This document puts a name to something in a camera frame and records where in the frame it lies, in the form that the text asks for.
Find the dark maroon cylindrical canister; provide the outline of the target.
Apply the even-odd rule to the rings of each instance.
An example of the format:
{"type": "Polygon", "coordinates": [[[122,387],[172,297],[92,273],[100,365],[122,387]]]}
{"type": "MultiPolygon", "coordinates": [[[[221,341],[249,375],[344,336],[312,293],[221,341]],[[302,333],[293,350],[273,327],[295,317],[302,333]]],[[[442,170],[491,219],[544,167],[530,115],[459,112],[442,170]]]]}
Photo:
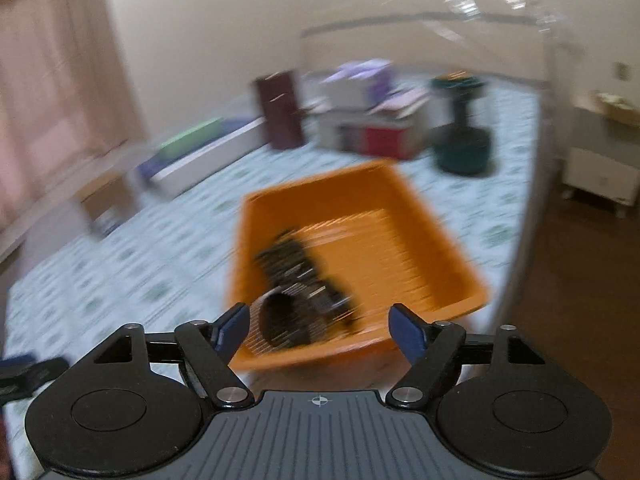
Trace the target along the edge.
{"type": "Polygon", "coordinates": [[[306,143],[303,112],[298,105],[294,73],[287,70],[258,77],[254,88],[270,148],[284,151],[303,146],[306,143]]]}

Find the clear plastic sheet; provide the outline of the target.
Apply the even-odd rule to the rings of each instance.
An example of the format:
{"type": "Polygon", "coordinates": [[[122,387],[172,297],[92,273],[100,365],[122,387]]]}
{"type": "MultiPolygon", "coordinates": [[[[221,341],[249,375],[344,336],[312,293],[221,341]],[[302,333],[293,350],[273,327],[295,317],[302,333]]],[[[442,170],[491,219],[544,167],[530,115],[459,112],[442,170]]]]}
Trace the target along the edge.
{"type": "Polygon", "coordinates": [[[300,32],[304,64],[357,58],[506,77],[572,107],[582,48],[565,15],[541,0],[354,0],[312,12],[300,32]]]}

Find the floral white tablecloth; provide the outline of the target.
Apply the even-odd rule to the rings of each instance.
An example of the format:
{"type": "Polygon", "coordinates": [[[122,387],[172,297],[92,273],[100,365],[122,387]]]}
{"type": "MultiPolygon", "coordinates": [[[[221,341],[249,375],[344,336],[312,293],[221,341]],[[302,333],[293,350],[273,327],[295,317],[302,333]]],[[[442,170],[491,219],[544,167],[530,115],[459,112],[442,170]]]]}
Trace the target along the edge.
{"type": "MultiPolygon", "coordinates": [[[[506,315],[538,217],[540,91],[491,78],[486,99],[494,137],[489,174],[444,174],[430,152],[399,166],[489,286],[489,304],[463,321],[472,333],[489,332],[506,315]]],[[[216,318],[229,304],[242,197],[359,163],[316,142],[285,152],[258,148],[173,200],[144,194],[140,212],[107,237],[53,219],[43,238],[54,253],[9,289],[6,352],[77,361],[129,322],[169,332],[216,318]]]]}

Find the blue flat box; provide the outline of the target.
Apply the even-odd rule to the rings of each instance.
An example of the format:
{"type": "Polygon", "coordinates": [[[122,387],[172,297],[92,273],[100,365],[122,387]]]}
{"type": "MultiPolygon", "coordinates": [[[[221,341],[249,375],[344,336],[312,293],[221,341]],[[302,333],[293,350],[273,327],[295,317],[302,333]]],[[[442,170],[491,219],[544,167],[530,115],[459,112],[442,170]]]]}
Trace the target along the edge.
{"type": "MultiPolygon", "coordinates": [[[[206,145],[202,146],[198,150],[201,150],[202,148],[208,148],[209,146],[214,145],[217,141],[220,141],[222,139],[230,138],[232,134],[235,134],[237,132],[243,133],[245,130],[247,130],[250,127],[257,127],[262,124],[261,117],[256,117],[256,118],[241,117],[241,118],[221,118],[221,119],[222,119],[222,129],[221,129],[220,135],[217,136],[216,140],[213,140],[212,142],[207,143],[206,145]]],[[[189,156],[197,152],[198,150],[195,150],[192,153],[187,154],[186,156],[189,156]]],[[[163,160],[160,158],[160,156],[157,155],[157,151],[156,151],[154,155],[152,155],[148,160],[146,160],[145,162],[142,162],[138,166],[137,172],[141,177],[141,179],[146,184],[150,184],[152,177],[156,176],[162,170],[168,168],[170,165],[174,164],[175,162],[178,162],[178,160],[181,160],[186,156],[182,156],[176,159],[163,160]]]]}

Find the green long box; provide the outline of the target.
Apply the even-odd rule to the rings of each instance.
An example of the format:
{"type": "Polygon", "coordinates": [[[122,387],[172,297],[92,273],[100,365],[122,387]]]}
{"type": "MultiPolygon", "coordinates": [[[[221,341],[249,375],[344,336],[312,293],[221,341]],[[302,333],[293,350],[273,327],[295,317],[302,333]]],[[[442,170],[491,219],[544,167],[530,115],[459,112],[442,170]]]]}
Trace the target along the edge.
{"type": "Polygon", "coordinates": [[[176,159],[198,150],[217,139],[222,129],[220,117],[203,122],[191,129],[178,133],[160,144],[157,155],[163,160],[176,159]]]}

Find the green glass jar with lid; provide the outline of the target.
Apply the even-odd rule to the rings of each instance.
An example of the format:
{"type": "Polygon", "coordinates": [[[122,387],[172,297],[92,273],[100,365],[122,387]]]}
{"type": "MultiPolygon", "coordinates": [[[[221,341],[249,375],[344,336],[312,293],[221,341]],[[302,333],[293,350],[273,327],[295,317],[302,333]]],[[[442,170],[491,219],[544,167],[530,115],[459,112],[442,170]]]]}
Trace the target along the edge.
{"type": "Polygon", "coordinates": [[[484,78],[458,70],[431,79],[431,144],[448,174],[475,177],[489,167],[492,131],[484,78]]]}

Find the orange plastic tray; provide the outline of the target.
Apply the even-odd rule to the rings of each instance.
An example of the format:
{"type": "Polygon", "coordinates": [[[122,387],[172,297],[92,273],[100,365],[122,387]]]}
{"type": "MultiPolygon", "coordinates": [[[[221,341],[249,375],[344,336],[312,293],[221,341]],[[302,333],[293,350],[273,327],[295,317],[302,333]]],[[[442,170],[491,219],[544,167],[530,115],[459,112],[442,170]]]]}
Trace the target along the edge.
{"type": "Polygon", "coordinates": [[[352,295],[352,333],[276,350],[258,323],[231,361],[238,372],[272,370],[390,345],[388,311],[404,304],[427,322],[453,320],[489,292],[454,237],[413,191],[398,165],[375,160],[264,188],[244,197],[230,273],[230,304],[252,304],[270,286],[256,258],[288,231],[329,278],[352,295]]]}

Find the purple white tissue box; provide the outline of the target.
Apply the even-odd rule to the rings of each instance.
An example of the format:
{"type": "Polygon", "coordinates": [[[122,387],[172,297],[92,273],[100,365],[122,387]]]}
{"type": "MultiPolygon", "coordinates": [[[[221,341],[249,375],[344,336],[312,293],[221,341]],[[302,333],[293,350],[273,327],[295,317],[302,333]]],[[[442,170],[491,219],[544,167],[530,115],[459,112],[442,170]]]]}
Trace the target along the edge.
{"type": "Polygon", "coordinates": [[[321,81],[323,95],[337,110],[372,110],[394,88],[394,66],[384,58],[342,64],[321,81]]]}

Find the white bedside cabinet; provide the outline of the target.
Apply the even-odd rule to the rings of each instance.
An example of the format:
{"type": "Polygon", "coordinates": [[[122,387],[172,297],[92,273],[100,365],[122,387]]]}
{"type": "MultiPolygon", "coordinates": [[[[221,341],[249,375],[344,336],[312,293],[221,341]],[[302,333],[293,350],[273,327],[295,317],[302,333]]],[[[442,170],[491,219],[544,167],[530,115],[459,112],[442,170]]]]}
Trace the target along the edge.
{"type": "Polygon", "coordinates": [[[562,171],[568,200],[584,191],[626,217],[639,199],[639,109],[622,96],[593,91],[574,99],[574,126],[562,171]]]}

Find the long white box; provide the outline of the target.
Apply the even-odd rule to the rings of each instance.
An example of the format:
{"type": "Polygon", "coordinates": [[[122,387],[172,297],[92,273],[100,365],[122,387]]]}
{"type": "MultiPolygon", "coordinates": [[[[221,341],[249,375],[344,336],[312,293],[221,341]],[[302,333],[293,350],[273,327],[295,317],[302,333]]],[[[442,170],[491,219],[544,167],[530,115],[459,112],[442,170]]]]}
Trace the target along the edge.
{"type": "Polygon", "coordinates": [[[238,119],[231,125],[234,129],[228,129],[221,138],[175,162],[158,165],[157,170],[146,178],[149,187],[174,198],[266,144],[264,118],[258,117],[250,122],[238,119]]]}

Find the brown cardboard box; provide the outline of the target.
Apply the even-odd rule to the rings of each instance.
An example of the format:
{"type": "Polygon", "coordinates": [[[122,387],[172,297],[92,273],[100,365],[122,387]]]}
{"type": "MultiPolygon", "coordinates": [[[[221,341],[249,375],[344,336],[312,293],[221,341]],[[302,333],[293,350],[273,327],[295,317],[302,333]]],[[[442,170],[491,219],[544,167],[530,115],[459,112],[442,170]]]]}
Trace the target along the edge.
{"type": "Polygon", "coordinates": [[[84,185],[76,198],[90,231],[99,237],[109,236],[139,211],[137,195],[123,172],[101,174],[84,185]]]}

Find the stack of books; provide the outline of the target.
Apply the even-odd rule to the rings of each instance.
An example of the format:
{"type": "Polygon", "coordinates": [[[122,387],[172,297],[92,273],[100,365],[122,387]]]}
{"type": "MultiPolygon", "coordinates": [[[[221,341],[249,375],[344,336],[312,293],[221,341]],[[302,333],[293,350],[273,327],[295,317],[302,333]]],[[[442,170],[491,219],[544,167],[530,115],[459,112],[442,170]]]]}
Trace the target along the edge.
{"type": "Polygon", "coordinates": [[[408,160],[427,146],[428,91],[405,88],[370,110],[338,110],[328,100],[309,107],[322,148],[408,160]]]}

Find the pink curtain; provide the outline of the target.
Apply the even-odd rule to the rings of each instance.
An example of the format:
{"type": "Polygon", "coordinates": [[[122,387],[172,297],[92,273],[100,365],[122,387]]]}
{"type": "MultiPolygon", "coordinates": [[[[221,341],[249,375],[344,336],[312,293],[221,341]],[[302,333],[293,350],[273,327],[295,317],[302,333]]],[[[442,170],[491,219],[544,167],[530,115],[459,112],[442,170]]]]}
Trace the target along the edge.
{"type": "Polygon", "coordinates": [[[144,136],[107,0],[1,0],[1,226],[144,136]]]}

